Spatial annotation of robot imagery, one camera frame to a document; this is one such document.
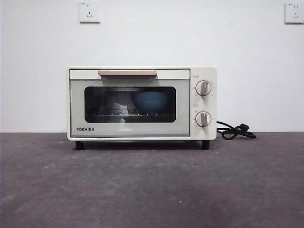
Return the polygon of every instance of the white toaster oven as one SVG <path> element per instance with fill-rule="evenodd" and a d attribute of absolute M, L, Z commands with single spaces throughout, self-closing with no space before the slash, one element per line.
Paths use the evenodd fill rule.
<path fill-rule="evenodd" d="M 73 66 L 67 71 L 69 140 L 216 138 L 217 70 L 212 66 Z"/>

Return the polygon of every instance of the wall socket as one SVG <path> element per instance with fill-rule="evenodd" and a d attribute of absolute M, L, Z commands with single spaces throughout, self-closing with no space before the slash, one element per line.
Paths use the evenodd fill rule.
<path fill-rule="evenodd" d="M 100 2 L 83 1 L 78 8 L 80 23 L 100 23 Z"/>
<path fill-rule="evenodd" d="M 304 2 L 285 3 L 285 23 L 304 24 Z"/>

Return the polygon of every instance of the oven foot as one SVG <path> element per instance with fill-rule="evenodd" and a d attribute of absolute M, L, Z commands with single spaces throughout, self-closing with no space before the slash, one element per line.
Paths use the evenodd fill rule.
<path fill-rule="evenodd" d="M 209 150 L 209 144 L 210 144 L 210 140 L 202 140 L 201 141 L 201 148 L 203 150 Z"/>
<path fill-rule="evenodd" d="M 83 150 L 84 149 L 84 143 L 80 141 L 75 141 L 75 149 L 77 151 Z"/>

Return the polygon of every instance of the blue bowl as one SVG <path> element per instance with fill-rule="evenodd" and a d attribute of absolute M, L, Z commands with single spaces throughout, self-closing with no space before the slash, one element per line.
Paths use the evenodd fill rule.
<path fill-rule="evenodd" d="M 132 101 L 142 114 L 162 113 L 169 104 L 165 92 L 132 92 Z"/>

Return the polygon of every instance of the black cable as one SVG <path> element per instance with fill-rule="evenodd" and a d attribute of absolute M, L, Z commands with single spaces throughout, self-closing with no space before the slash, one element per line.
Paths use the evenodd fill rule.
<path fill-rule="evenodd" d="M 246 124 L 242 123 L 240 126 L 233 127 L 233 126 L 230 126 L 229 124 L 221 122 L 221 121 L 217 121 L 217 123 L 228 127 L 228 128 L 226 128 L 226 127 L 217 128 L 217 133 L 220 133 L 222 135 L 222 137 L 226 140 L 232 140 L 235 137 L 237 137 L 237 135 L 242 135 L 242 136 L 253 138 L 253 139 L 256 138 L 256 136 L 252 132 L 248 131 L 249 126 Z"/>

